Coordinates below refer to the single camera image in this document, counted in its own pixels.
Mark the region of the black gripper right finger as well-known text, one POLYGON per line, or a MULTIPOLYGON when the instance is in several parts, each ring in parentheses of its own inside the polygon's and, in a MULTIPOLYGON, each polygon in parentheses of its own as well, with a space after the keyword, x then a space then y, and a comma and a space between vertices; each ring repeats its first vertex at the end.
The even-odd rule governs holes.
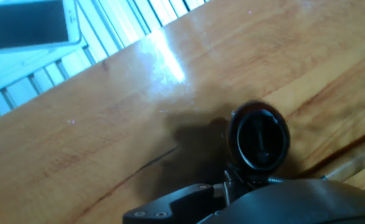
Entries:
POLYGON ((252 189, 259 189, 269 185, 267 176, 249 175, 247 177, 248 186, 252 189))

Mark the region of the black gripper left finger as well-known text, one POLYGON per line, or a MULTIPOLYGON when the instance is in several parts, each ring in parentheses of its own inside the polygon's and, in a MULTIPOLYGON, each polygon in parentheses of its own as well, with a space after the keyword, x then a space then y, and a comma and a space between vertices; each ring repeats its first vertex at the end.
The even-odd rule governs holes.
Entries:
POLYGON ((248 192, 237 171, 227 169, 224 177, 221 184, 193 184, 134 208, 123 215, 123 223, 200 223, 218 215, 248 192))

